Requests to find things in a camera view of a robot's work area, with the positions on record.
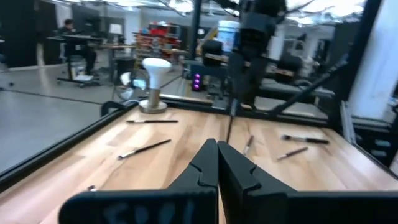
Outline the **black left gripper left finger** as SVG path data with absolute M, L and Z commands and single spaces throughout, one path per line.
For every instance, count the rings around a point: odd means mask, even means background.
M 69 198 L 61 224 L 218 222 L 218 145 L 207 139 L 165 189 L 86 191 Z

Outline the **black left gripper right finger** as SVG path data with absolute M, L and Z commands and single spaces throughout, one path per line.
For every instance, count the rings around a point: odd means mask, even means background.
M 297 191 L 218 142 L 227 223 L 397 224 L 396 191 Z

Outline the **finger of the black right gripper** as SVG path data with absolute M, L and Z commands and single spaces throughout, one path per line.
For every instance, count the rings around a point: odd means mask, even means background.
M 302 59 L 289 54 L 278 61 L 258 60 L 249 67 L 248 102 L 254 103 L 257 97 L 288 100 L 299 92 L 293 82 L 298 79 L 302 67 Z
M 230 52 L 223 50 L 219 40 L 206 40 L 201 49 L 203 64 L 213 69 L 212 75 L 218 74 L 222 95 L 227 92 L 232 100 L 244 102 L 246 94 L 246 62 L 240 41 Z

